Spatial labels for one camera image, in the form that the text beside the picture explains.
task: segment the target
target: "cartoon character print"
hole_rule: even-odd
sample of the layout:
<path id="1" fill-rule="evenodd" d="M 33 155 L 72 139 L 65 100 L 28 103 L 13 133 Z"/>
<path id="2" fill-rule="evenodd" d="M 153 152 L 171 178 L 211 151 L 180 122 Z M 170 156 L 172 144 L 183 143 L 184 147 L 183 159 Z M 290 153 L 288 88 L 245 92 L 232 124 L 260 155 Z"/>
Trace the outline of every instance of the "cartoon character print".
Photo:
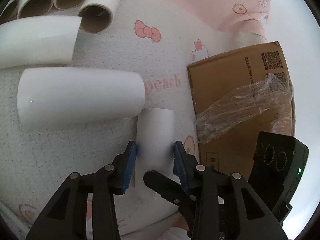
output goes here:
<path id="1" fill-rule="evenodd" d="M 28 204 L 20 204 L 19 211 L 23 218 L 31 225 L 34 223 L 38 215 L 37 209 Z"/>
<path id="2" fill-rule="evenodd" d="M 269 17 L 268 13 L 262 13 L 261 14 L 260 22 L 262 23 L 264 28 L 266 28 L 266 25 L 267 25 L 267 22 L 268 22 L 268 17 Z"/>
<path id="3" fill-rule="evenodd" d="M 265 7 L 268 6 L 268 2 L 265 1 L 265 0 L 259 0 L 259 1 L 258 1 L 258 4 L 260 4 L 263 8 L 265 8 Z"/>
<path id="4" fill-rule="evenodd" d="M 93 239 L 92 233 L 92 194 L 88 194 L 87 201 L 87 239 Z"/>
<path id="5" fill-rule="evenodd" d="M 210 57 L 209 51 L 202 44 L 201 40 L 195 42 L 195 50 L 192 51 L 192 60 L 193 62 L 202 60 L 204 58 Z"/>
<path id="6" fill-rule="evenodd" d="M 186 150 L 186 153 L 195 155 L 195 141 L 191 135 L 188 135 L 186 140 L 183 143 L 184 149 Z"/>
<path id="7" fill-rule="evenodd" d="M 233 11 L 237 14 L 245 14 L 247 12 L 247 8 L 240 3 L 236 3 L 233 7 L 232 7 Z"/>
<path id="8" fill-rule="evenodd" d="M 159 42 L 161 40 L 161 33 L 157 28 L 150 28 L 140 20 L 136 21 L 134 32 L 139 38 L 150 38 L 154 42 Z"/>

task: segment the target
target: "metal rivet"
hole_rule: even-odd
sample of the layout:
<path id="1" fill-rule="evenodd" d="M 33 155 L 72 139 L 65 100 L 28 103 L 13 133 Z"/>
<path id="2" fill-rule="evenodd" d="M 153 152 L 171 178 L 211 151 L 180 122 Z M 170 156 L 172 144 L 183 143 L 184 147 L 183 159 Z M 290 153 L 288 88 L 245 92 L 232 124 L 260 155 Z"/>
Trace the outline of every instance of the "metal rivet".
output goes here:
<path id="1" fill-rule="evenodd" d="M 190 195 L 189 198 L 193 201 L 196 201 L 197 200 L 197 197 L 196 196 L 193 196 L 193 195 Z"/>
<path id="2" fill-rule="evenodd" d="M 196 169 L 197 169 L 198 171 L 204 171 L 204 170 L 205 170 L 205 167 L 204 167 L 203 165 L 197 165 L 197 166 L 196 166 Z"/>
<path id="3" fill-rule="evenodd" d="M 232 174 L 232 177 L 234 177 L 235 179 L 240 179 L 241 178 L 241 174 L 238 172 L 235 172 Z"/>
<path id="4" fill-rule="evenodd" d="M 76 179 L 79 177 L 79 174 L 77 172 L 73 172 L 70 174 L 70 179 Z"/>
<path id="5" fill-rule="evenodd" d="M 104 168 L 106 171 L 112 171 L 115 167 L 112 164 L 108 164 Z"/>

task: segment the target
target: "pink bow print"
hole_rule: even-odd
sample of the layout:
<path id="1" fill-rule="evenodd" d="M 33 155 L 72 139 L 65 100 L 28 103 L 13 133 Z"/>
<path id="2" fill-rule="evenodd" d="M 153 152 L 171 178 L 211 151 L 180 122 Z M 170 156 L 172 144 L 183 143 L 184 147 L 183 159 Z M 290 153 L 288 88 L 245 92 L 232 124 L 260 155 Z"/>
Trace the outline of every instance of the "pink bow print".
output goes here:
<path id="1" fill-rule="evenodd" d="M 147 37 L 152 39 L 154 42 L 159 42 L 161 40 L 161 34 L 157 28 L 150 28 L 139 20 L 137 20 L 134 25 L 134 32 L 140 38 Z"/>
<path id="2" fill-rule="evenodd" d="M 201 40 L 198 40 L 198 41 L 195 42 L 195 47 L 196 47 L 196 50 L 197 50 L 197 51 L 202 50 Z"/>

